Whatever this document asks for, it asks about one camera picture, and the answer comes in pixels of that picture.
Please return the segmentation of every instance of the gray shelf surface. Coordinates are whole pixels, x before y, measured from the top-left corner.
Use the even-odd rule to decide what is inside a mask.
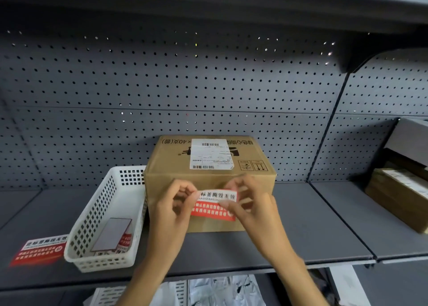
[[[354,270],[372,306],[428,305],[428,261],[355,265]]]
[[[92,188],[42,191],[0,231],[8,242],[0,252],[0,292],[22,289],[69,289],[119,285],[135,269],[81,273],[60,259],[51,265],[9,267],[29,239],[70,232],[93,194]],[[288,237],[307,264],[371,260],[373,255],[307,183],[276,184],[278,209]],[[145,256],[148,217],[135,264]],[[192,233],[168,272],[168,280],[222,274],[272,272],[245,232]]]
[[[416,233],[353,182],[312,182],[378,260],[428,256],[428,235]]]
[[[40,190],[3,191],[0,199],[0,228],[16,215]]]

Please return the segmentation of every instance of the gray pegboard panel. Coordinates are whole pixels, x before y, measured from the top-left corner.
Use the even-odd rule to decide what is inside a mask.
[[[351,74],[336,113],[428,115],[428,49],[381,53]]]
[[[9,105],[329,113],[345,77],[349,33],[59,12],[5,22]]]
[[[328,119],[303,113],[47,107],[13,113],[50,187],[98,185],[113,166],[146,164],[165,134],[253,136],[277,181],[304,181]]]
[[[40,188],[40,174],[10,114],[0,105],[0,190]]]
[[[395,120],[384,115],[334,115],[309,180],[349,180],[366,172]]]

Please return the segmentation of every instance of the box top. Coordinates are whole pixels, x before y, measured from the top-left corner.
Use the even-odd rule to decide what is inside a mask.
[[[226,140],[233,168],[227,170],[190,168],[192,139]],[[236,176],[243,173],[276,176],[274,168],[259,144],[250,136],[160,136],[145,170],[145,174]]]

